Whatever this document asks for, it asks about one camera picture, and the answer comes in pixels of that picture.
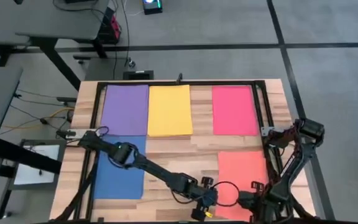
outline floor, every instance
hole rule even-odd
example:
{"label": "floor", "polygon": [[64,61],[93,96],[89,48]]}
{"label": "floor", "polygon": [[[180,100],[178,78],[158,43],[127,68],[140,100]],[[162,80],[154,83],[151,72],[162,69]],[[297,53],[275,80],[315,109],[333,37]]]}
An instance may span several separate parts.
{"label": "floor", "polygon": [[[162,14],[145,16],[138,13],[139,1],[127,1],[131,46],[136,46],[129,55],[137,70],[153,70],[155,79],[175,79],[179,73],[185,78],[281,78],[292,116],[304,113],[326,127],[318,160],[328,196],[322,192],[321,181],[315,181],[321,179],[319,170],[308,165],[317,213],[358,222],[358,0],[273,0],[279,23],[272,20],[275,14],[267,2],[163,0]],[[126,46],[122,6],[118,21],[124,31],[119,45]],[[282,36],[276,33],[278,25]],[[250,49],[249,44],[262,49]],[[60,55],[84,79],[85,66],[72,56],[94,52],[81,53],[79,47],[88,49],[89,45],[72,40],[59,40],[57,45],[64,52]],[[11,55],[7,66],[24,68],[20,89],[76,96],[38,49]],[[24,97],[56,103],[50,98]],[[36,116],[48,116],[58,109],[17,100],[12,104]],[[4,125],[29,119],[10,109]],[[54,139],[55,131],[48,127],[16,130],[2,138],[14,143],[22,138]],[[0,194],[5,181],[0,178]],[[14,215],[0,223],[45,222],[52,200],[53,191],[14,192],[7,209]]]}

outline pink paper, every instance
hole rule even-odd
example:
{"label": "pink paper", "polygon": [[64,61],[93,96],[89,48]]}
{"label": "pink paper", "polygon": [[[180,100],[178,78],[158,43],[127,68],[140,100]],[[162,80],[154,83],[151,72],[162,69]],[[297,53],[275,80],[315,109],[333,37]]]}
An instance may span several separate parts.
{"label": "pink paper", "polygon": [[254,100],[249,86],[213,86],[214,134],[258,135]]}
{"label": "pink paper", "polygon": [[[230,181],[240,190],[255,192],[251,182],[257,181],[266,184],[266,162],[263,152],[220,152],[218,154],[219,181]],[[231,204],[237,200],[237,190],[229,184],[218,185],[218,202]],[[240,205],[222,207],[217,205],[215,215],[231,220],[249,221],[252,213],[241,208]]]}

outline colored paper sheet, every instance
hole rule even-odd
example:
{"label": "colored paper sheet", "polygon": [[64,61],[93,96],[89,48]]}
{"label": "colored paper sheet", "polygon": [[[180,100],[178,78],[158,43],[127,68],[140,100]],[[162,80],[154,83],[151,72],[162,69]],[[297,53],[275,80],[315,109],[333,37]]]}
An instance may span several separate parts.
{"label": "colored paper sheet", "polygon": [[109,127],[109,134],[146,135],[148,108],[148,85],[109,85],[104,100],[101,124]]}
{"label": "colored paper sheet", "polygon": [[254,100],[249,86],[213,86],[214,134],[258,135]]}
{"label": "colored paper sheet", "polygon": [[[218,154],[219,181],[230,181],[240,190],[255,192],[252,181],[266,184],[269,181],[262,152],[220,152]],[[237,200],[237,190],[229,184],[218,185],[218,202],[231,204]],[[215,215],[231,220],[249,221],[252,213],[240,205],[222,207],[217,205]]]}
{"label": "colored paper sheet", "polygon": [[149,136],[193,134],[190,86],[151,86],[149,95]]}
{"label": "colored paper sheet", "polygon": [[[145,136],[110,136],[103,140],[116,142],[129,142],[136,145],[141,154],[145,154]],[[143,195],[144,171],[136,168],[120,169],[114,167],[105,152],[100,152],[96,184],[94,188],[95,199],[141,199]]]}

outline wooden table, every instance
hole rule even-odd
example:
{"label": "wooden table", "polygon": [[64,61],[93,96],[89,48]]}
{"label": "wooden table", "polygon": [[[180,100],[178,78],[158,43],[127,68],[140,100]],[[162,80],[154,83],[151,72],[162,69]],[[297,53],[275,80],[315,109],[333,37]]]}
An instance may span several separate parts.
{"label": "wooden table", "polygon": [[[265,80],[265,83],[275,126],[288,128],[292,120],[281,80],[269,79]],[[98,82],[81,83],[71,128],[90,127],[97,84]],[[174,136],[168,139],[147,137],[147,157],[169,171],[185,172],[198,180],[201,180],[202,176],[210,176],[218,181],[218,152],[262,151],[260,136],[213,136],[211,86],[190,86],[190,90],[193,135]],[[103,103],[101,100],[97,124],[101,119]],[[292,153],[290,148],[291,146],[283,155],[284,164]],[[84,154],[85,150],[81,148],[66,148],[50,218],[61,214],[76,194]],[[304,171],[294,181],[291,190],[306,211],[315,215]],[[83,198],[81,218],[85,217],[87,196],[88,194]],[[95,222],[98,217],[104,217],[106,222],[190,220],[191,209],[194,207],[195,203],[176,203],[162,181],[145,173],[144,194],[141,200],[97,199],[94,201],[92,221]]]}

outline white paper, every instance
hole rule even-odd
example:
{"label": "white paper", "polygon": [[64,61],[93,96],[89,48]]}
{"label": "white paper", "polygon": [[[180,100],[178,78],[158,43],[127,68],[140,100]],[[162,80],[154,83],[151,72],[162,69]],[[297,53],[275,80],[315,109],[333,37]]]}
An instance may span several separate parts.
{"label": "white paper", "polygon": [[[32,150],[51,159],[57,159],[59,154],[59,147],[59,145],[33,146]],[[40,175],[39,169],[34,169],[27,165],[19,164],[14,185],[52,183],[54,177],[55,174],[51,172],[42,170],[42,175]]]}

